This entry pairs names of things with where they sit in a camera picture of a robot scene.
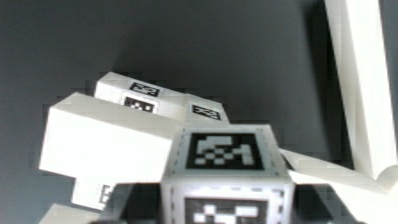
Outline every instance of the gray wall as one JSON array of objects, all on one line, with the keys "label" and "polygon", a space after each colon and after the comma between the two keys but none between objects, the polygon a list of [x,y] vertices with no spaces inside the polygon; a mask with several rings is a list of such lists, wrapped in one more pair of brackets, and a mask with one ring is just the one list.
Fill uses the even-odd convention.
[{"label": "gray wall", "polygon": [[[382,6],[395,87],[398,2]],[[320,0],[2,1],[0,15],[0,223],[70,204],[73,179],[38,170],[48,106],[109,71],[222,102],[283,148],[352,166]]]}]

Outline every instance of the black square pattern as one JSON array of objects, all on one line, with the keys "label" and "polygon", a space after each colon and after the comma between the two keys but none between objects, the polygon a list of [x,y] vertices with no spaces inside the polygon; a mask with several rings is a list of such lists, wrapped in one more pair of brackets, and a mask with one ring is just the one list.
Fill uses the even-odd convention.
[{"label": "black square pattern", "polygon": [[125,106],[132,107],[137,110],[142,110],[150,113],[155,111],[155,105],[130,97],[125,99]]},{"label": "black square pattern", "polygon": [[263,170],[256,135],[192,133],[187,169]]},{"label": "black square pattern", "polygon": [[185,198],[187,224],[265,224],[267,201]]},{"label": "black square pattern", "polygon": [[199,114],[201,116],[221,120],[221,113],[210,109],[206,109],[205,107],[199,107],[198,105],[192,105],[192,112],[194,114]]},{"label": "black square pattern", "polygon": [[141,84],[141,83],[135,82],[134,85],[132,85],[132,87],[130,87],[130,89],[135,92],[139,92],[139,93],[142,93],[142,94],[146,94],[150,96],[158,97],[160,89],[146,86],[144,84]]}]

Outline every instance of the white panel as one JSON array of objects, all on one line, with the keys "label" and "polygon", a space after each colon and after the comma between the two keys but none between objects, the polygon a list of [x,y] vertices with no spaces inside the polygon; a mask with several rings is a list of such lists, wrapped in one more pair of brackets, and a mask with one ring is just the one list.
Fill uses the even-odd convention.
[{"label": "white panel", "polygon": [[379,0],[326,0],[354,165],[377,178],[397,164]]}]

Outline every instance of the white box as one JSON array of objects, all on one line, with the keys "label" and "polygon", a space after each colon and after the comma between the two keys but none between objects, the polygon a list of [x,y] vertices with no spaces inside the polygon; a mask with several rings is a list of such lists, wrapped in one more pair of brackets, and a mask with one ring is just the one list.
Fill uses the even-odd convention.
[{"label": "white box", "polygon": [[294,188],[270,126],[182,131],[162,179],[166,224],[288,224]]},{"label": "white box", "polygon": [[95,97],[183,121],[185,94],[109,72],[98,80]]},{"label": "white box", "polygon": [[182,122],[75,93],[50,108],[39,168],[98,182],[158,182]]}]

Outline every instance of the stacked blocks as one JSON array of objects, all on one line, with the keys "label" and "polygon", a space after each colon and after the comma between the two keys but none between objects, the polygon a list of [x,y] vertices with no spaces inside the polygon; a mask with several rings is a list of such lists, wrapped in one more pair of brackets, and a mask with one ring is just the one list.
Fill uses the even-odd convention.
[{"label": "stacked blocks", "polygon": [[73,203],[103,209],[118,183],[160,182],[183,126],[228,126],[221,103],[109,73],[95,97],[50,108],[39,168],[77,178]]},{"label": "stacked blocks", "polygon": [[222,104],[109,73],[98,81],[96,98],[148,111],[189,124],[228,125]]},{"label": "stacked blocks", "polygon": [[162,180],[166,223],[286,224],[292,196],[270,127],[187,128]]}]

